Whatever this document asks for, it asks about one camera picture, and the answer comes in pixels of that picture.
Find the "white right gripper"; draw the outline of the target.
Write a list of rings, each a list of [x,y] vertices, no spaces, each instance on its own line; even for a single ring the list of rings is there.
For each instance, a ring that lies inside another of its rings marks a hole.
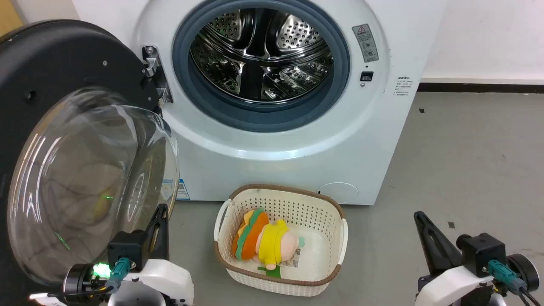
[[[482,267],[484,277],[480,278],[461,266],[461,252],[423,211],[414,213],[414,222],[429,270],[429,275],[418,280],[416,306],[460,306],[462,298],[476,296],[470,294],[473,290],[484,293],[484,289],[491,290],[491,296],[482,304],[496,306],[497,294],[487,267]]]

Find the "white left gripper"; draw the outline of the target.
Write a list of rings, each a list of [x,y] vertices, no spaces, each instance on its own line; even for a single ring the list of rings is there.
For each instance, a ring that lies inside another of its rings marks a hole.
[[[159,204],[148,226],[148,257],[140,272],[130,272],[119,290],[109,298],[109,306],[192,306],[194,284],[190,273],[168,261],[168,205]]]

